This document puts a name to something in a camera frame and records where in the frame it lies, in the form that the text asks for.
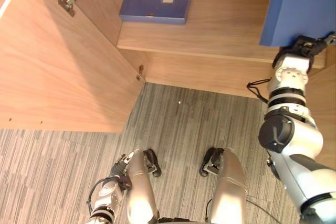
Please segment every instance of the wire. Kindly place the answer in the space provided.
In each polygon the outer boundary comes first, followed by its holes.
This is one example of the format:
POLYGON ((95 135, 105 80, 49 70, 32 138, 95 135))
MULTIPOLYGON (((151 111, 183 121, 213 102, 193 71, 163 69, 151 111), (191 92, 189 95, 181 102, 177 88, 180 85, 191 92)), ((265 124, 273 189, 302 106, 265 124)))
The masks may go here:
MULTIPOLYGON (((208 206, 209 206, 209 204, 210 204, 211 201, 212 201, 212 199, 210 199, 210 200, 208 201, 208 203, 206 204, 206 208, 205 208, 205 221, 208 221, 208 218, 209 218, 209 216, 208 216, 208 206)), ((273 220, 275 220, 277 223, 281 224, 281 222, 280 222, 277 218, 275 218, 273 215, 271 215, 268 211, 266 211, 264 208, 262 208, 262 207, 259 206, 258 204, 254 203, 254 202, 252 202, 252 201, 250 201, 250 200, 248 200, 248 199, 246 199, 246 201, 247 201, 247 202, 250 202, 251 204, 253 204, 253 205, 255 205, 256 207, 260 208, 262 211, 264 211, 264 212, 267 213, 269 216, 271 216, 273 220)))
POLYGON ((270 217, 272 217, 273 220, 275 220, 277 223, 281 224, 281 222, 275 218, 273 215, 271 215, 268 211, 266 211, 264 208, 262 208, 261 206, 257 205, 256 203, 246 199, 247 202, 250 202, 251 204, 255 205, 256 207, 260 208, 262 211, 264 211, 265 213, 267 213, 270 217))
POLYGON ((103 182, 106 182, 106 181, 111 181, 113 180, 113 177, 106 177, 106 178, 102 178, 100 180, 98 180, 95 185, 92 187, 91 191, 90 191, 90 194, 89 194, 89 198, 88 198, 88 201, 86 201, 86 203, 88 204, 88 207, 89 207, 89 213, 91 215, 92 213, 92 206, 91 206, 91 197, 92 197, 92 194, 94 192, 94 190, 96 189, 96 187, 100 184, 100 183, 103 183, 103 182))
POLYGON ((257 98, 259 98, 260 100, 262 100, 264 103, 268 103, 268 100, 260 94, 259 89, 257 87, 255 87, 255 86, 263 84, 263 83, 266 83, 266 82, 269 82, 270 80, 271 79, 264 79, 264 80, 249 82, 246 85, 246 87, 247 87, 247 89, 249 91, 251 91, 253 94, 255 94, 257 98))
POLYGON ((209 206, 209 204, 210 204, 211 201, 212 201, 212 199, 210 199, 208 201, 208 204, 206 204, 206 208, 205 208, 205 221, 208 221, 208 218, 209 218, 209 216, 208 216, 208 206, 209 206))

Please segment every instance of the wooden shelf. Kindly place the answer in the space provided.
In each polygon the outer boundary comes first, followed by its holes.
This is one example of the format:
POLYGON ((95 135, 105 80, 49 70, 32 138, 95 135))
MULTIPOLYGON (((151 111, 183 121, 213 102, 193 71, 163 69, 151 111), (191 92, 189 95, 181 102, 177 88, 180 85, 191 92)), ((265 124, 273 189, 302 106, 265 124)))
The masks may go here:
MULTIPOLYGON (((278 48, 259 45, 268 0, 191 0, 185 25, 124 22, 118 47, 212 58, 272 62, 278 48)), ((325 54, 315 68, 323 68, 325 54)))

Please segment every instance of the wooden cabinet door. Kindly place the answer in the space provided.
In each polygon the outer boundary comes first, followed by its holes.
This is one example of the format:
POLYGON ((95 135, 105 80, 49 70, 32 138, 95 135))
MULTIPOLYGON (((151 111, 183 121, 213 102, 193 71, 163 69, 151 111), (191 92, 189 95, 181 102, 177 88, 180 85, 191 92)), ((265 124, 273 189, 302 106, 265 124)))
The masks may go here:
POLYGON ((0 127, 121 132, 144 84, 75 6, 12 0, 0 19, 0 127))

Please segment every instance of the gray striped carpet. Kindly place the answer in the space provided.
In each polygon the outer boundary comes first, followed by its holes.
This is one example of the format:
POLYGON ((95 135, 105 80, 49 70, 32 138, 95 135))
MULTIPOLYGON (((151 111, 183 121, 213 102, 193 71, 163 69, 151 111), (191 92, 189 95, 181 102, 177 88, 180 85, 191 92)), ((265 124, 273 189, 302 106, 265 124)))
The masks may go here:
MULTIPOLYGON (((281 223, 298 223, 257 135, 256 99, 147 83, 122 134, 0 130, 0 223, 84 223, 92 185, 122 153, 153 148, 151 177, 161 216, 203 221, 216 177, 197 170, 208 147, 232 147, 246 172, 247 198, 281 223)), ((118 223, 126 223, 121 212, 118 223)), ((247 223, 277 223, 247 203, 247 223)))

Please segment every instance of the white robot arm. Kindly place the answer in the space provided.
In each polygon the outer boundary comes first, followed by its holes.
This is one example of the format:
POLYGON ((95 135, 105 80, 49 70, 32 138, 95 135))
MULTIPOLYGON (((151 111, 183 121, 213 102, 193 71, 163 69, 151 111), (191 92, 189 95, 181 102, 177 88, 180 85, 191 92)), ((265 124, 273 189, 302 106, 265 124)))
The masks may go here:
POLYGON ((300 36, 293 47, 278 54, 259 132, 259 142, 270 155, 267 163, 301 213, 300 223, 336 223, 336 171, 314 161, 323 137, 305 99, 313 57, 333 40, 335 35, 325 40, 300 36))

